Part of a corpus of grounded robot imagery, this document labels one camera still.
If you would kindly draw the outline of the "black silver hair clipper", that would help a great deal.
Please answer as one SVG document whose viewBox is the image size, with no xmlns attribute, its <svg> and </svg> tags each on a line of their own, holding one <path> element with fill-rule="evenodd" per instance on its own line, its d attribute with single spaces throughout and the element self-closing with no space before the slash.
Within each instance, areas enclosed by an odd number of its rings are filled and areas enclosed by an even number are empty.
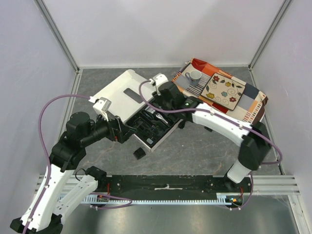
<svg viewBox="0 0 312 234">
<path fill-rule="evenodd" d="M 168 121 L 160 113 L 155 114 L 155 117 L 163 121 L 164 123 L 169 124 Z"/>
</svg>

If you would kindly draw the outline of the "black comb guard attachment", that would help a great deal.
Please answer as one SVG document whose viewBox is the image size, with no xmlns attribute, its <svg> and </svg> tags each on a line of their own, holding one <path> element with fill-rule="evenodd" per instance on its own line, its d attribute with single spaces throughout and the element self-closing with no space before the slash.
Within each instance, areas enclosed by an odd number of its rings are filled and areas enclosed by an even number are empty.
<svg viewBox="0 0 312 234">
<path fill-rule="evenodd" d="M 135 150 L 134 152 L 133 152 L 133 155 L 134 155 L 134 157 L 136 158 L 136 160 L 140 160 L 140 159 L 142 159 L 143 157 L 145 157 L 146 156 L 146 153 L 145 153 L 145 151 L 143 150 L 143 148 L 138 148 L 137 150 Z"/>
</svg>

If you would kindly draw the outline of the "white clipper kit box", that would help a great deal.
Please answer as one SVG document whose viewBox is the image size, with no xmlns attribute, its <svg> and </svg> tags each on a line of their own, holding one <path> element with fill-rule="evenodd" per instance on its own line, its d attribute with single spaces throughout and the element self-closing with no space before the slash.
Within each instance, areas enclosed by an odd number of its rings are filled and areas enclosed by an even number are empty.
<svg viewBox="0 0 312 234">
<path fill-rule="evenodd" d="M 124 125 L 132 127 L 136 138 L 148 151 L 153 152 L 180 124 L 182 120 L 172 114 L 160 113 L 147 106 L 139 95 L 139 85 L 146 79 L 128 69 L 94 95 L 111 101 L 107 112 L 109 120 L 119 117 Z M 169 124 L 157 119 L 160 113 Z"/>
</svg>

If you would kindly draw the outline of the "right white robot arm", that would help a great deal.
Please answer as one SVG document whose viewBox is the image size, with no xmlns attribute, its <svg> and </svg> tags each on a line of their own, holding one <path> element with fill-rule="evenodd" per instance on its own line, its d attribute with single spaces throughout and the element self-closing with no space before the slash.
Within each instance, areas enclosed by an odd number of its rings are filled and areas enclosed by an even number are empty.
<svg viewBox="0 0 312 234">
<path fill-rule="evenodd" d="M 156 106 L 165 114 L 207 127 L 239 146 L 238 159 L 223 179 L 223 186 L 227 191 L 236 191 L 243 178 L 256 171 L 271 150 L 268 132 L 263 123 L 250 124 L 229 117 L 195 97 L 185 97 L 170 81 L 161 84 L 153 81 L 152 86 Z"/>
</svg>

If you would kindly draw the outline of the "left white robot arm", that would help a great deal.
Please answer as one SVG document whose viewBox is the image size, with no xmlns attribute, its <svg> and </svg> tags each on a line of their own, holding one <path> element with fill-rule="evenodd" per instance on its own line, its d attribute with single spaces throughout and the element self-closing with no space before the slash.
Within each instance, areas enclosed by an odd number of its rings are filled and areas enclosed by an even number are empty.
<svg viewBox="0 0 312 234">
<path fill-rule="evenodd" d="M 61 201 L 59 195 L 70 176 L 86 156 L 86 147 L 107 138 L 124 143 L 134 130 L 116 116 L 92 120 L 85 112 L 70 116 L 66 130 L 47 154 L 44 180 L 30 207 L 22 217 L 13 219 L 10 228 L 19 234 L 59 234 L 65 219 L 91 192 L 101 192 L 108 186 L 106 172 L 92 166 Z"/>
</svg>

